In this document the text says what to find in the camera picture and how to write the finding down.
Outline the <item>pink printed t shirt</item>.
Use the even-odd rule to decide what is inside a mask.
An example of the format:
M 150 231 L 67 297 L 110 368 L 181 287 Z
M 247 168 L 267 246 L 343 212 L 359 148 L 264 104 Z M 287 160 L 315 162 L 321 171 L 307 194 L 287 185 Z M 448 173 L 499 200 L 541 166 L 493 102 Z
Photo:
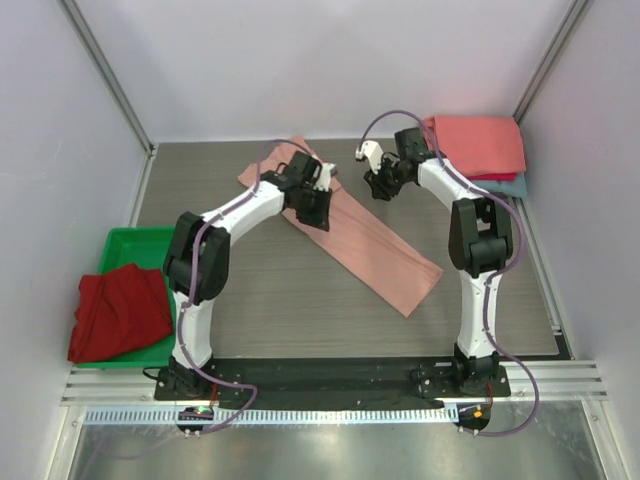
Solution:
M 295 239 L 323 250 L 325 257 L 335 260 L 407 318 L 435 287 L 443 270 L 354 197 L 364 191 L 364 182 L 356 178 L 359 168 L 351 160 L 339 154 L 331 161 L 340 173 L 331 181 L 330 230 L 304 225 L 287 209 L 279 216 L 276 243 L 296 254 L 301 248 Z

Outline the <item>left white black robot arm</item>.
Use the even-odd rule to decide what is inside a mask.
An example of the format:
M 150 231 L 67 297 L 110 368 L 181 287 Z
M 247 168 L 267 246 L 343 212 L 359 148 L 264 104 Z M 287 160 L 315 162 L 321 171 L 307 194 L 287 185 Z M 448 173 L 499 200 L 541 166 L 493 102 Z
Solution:
M 297 151 L 270 170 L 257 166 L 253 184 L 222 207 L 178 218 L 162 268 L 174 298 L 176 326 L 160 386 L 193 400 L 210 392 L 215 380 L 205 368 L 213 358 L 212 312 L 229 277 L 234 243 L 286 209 L 300 223 L 327 231 L 335 175 L 335 165 Z

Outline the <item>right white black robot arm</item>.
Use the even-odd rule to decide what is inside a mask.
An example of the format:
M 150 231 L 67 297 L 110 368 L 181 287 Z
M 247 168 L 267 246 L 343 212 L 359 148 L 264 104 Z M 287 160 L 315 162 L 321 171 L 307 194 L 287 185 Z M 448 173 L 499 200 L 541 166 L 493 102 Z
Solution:
M 356 149 L 355 159 L 368 164 L 364 180 L 371 195 L 389 201 L 409 183 L 430 191 L 450 214 L 448 254 L 461 281 L 461 325 L 452 366 L 424 381 L 441 382 L 444 392 L 455 396 L 507 397 L 510 387 L 493 329 L 502 270 L 514 250 L 511 215 L 429 147 L 421 128 L 401 130 L 394 140 L 394 152 L 372 140 Z

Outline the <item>folded coral t shirt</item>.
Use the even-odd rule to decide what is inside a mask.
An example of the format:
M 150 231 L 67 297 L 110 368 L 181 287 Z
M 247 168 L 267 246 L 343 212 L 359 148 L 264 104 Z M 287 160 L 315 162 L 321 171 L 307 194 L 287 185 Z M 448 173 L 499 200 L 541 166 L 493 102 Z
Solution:
M 424 121 L 439 150 L 466 177 L 526 171 L 522 136 L 512 117 L 439 115 Z

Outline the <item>folded magenta t shirt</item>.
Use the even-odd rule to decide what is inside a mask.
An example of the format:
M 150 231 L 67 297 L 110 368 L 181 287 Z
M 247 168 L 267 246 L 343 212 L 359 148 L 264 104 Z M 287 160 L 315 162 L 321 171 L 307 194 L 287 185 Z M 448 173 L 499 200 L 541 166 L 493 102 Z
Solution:
M 517 177 L 517 173 L 511 172 L 511 173 L 489 173 L 489 174 L 482 174 L 482 175 L 474 175 L 474 176 L 470 176 L 469 180 L 471 181 L 495 181 L 495 182 L 502 182 L 502 181 L 507 181 L 507 182 L 511 182 L 514 181 Z

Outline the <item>folded blue t shirt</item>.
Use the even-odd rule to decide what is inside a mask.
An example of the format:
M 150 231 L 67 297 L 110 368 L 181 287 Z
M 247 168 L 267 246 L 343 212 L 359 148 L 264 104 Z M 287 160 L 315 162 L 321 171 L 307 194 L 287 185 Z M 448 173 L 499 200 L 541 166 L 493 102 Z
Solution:
M 504 194 L 514 198 L 527 198 L 528 188 L 525 173 L 517 173 L 514 180 L 477 180 L 475 184 L 486 191 Z

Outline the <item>green plastic bin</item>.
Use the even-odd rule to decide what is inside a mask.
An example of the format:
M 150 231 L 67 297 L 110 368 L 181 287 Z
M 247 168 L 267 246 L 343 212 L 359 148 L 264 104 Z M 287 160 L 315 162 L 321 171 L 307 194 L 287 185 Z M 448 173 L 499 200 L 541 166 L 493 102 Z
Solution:
M 143 269 L 161 269 L 173 237 L 173 230 L 172 226 L 112 229 L 106 237 L 98 273 L 109 273 L 131 263 Z M 174 343 L 175 334 L 172 333 L 146 348 L 100 362 L 75 364 L 75 367 L 102 370 L 166 367 Z

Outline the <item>red t shirt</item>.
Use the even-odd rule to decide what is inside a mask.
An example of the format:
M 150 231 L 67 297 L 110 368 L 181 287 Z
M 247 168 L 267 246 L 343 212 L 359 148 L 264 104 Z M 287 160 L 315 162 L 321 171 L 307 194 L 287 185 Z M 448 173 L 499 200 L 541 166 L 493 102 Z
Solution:
M 129 263 L 105 274 L 83 276 L 78 290 L 67 354 L 74 364 L 108 361 L 150 347 L 173 333 L 159 269 Z

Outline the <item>left aluminium corner post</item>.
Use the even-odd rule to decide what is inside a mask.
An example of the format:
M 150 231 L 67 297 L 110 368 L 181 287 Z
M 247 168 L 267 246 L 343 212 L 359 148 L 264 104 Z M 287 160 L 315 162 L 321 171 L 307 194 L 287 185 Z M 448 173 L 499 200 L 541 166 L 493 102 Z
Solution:
M 142 147 L 145 155 L 154 153 L 154 143 L 149 138 L 138 115 L 124 92 L 111 64 L 101 48 L 78 3 L 73 0 L 60 0 L 58 5 L 70 22 L 71 27 L 89 55 L 99 76 L 104 82 L 116 106 L 130 127 L 134 137 Z

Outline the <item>aluminium corner post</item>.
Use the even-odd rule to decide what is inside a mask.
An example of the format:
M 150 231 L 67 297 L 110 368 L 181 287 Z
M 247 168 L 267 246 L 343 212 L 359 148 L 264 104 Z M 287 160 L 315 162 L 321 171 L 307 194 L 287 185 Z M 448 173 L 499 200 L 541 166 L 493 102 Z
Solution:
M 538 62 L 516 105 L 513 118 L 517 125 L 521 125 L 526 118 L 534 101 L 541 93 L 593 3 L 593 0 L 573 0 L 570 2 L 569 8 L 551 37 L 541 60 Z
M 154 153 L 154 143 L 149 138 L 138 115 L 124 92 L 111 64 L 101 48 L 78 3 L 73 0 L 60 0 L 58 5 L 70 22 L 71 27 L 89 55 L 99 76 L 104 82 L 116 106 L 130 127 L 134 137 L 142 147 L 145 155 Z

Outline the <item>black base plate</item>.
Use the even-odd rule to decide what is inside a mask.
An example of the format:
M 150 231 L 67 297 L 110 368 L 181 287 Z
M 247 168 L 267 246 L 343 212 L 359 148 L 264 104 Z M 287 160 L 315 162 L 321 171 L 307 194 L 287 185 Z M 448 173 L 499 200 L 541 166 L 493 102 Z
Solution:
M 236 386 L 251 384 L 258 390 L 251 405 L 257 410 L 394 411 L 435 409 L 448 398 L 511 395 L 504 366 L 469 370 L 451 357 L 213 359 L 204 370 L 234 386 L 213 387 L 171 362 L 159 371 L 154 398 L 209 400 L 216 393 L 220 407 L 236 409 L 251 396 Z

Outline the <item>right aluminium corner post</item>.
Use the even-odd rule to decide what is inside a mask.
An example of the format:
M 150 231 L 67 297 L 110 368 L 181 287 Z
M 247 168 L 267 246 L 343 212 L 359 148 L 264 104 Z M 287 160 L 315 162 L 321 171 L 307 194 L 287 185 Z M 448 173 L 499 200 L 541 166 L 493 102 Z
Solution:
M 513 118 L 517 125 L 521 125 L 526 118 L 534 101 L 541 93 L 593 3 L 593 0 L 573 0 L 570 2 L 569 8 L 551 37 L 541 60 L 538 62 L 516 105 Z

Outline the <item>aluminium frame rail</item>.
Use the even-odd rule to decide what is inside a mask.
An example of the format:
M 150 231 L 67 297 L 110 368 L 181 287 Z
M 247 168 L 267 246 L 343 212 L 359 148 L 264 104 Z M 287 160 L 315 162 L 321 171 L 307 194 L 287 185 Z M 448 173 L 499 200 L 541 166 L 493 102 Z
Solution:
M 531 361 L 542 401 L 600 401 L 608 394 L 592 360 Z M 60 404 L 70 406 L 155 405 L 155 383 L 133 369 L 73 368 Z

